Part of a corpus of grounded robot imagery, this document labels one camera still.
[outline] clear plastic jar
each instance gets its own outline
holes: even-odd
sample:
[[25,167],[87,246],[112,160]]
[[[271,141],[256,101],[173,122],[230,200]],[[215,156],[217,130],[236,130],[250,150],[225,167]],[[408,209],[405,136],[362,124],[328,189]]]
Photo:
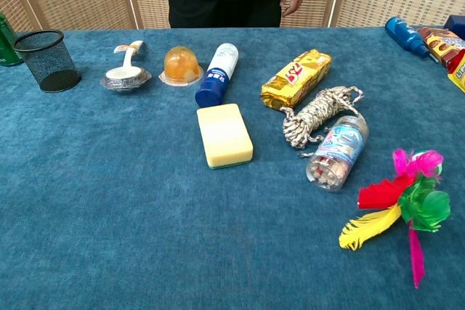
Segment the clear plastic jar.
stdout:
[[329,191],[341,189],[367,139],[368,125],[362,118],[338,119],[310,158],[309,181]]

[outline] green bottle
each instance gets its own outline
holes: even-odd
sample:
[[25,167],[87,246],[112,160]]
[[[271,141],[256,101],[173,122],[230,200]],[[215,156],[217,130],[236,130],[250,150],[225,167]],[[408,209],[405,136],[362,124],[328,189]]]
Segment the green bottle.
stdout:
[[0,65],[19,65],[23,60],[13,49],[16,33],[5,15],[0,12]]

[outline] black mesh pencil holder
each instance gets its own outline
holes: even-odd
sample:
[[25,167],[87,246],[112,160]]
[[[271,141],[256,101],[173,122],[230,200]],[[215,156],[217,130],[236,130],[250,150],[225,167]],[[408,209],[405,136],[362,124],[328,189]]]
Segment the black mesh pencil holder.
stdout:
[[39,30],[19,37],[15,50],[44,92],[71,89],[81,80],[59,30]]

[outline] black pants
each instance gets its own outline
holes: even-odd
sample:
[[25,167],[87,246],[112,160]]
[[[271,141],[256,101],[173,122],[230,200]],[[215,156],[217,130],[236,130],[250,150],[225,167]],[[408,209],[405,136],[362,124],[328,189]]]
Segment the black pants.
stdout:
[[171,28],[279,27],[280,0],[168,0]]

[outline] yellow feather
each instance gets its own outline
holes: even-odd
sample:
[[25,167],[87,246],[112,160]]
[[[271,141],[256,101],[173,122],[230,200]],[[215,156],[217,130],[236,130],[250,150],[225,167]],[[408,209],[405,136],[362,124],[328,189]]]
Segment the yellow feather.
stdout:
[[339,236],[339,245],[342,248],[356,250],[362,247],[366,240],[388,229],[399,217],[400,206],[396,204],[387,210],[369,213],[359,219],[352,219],[343,228]]

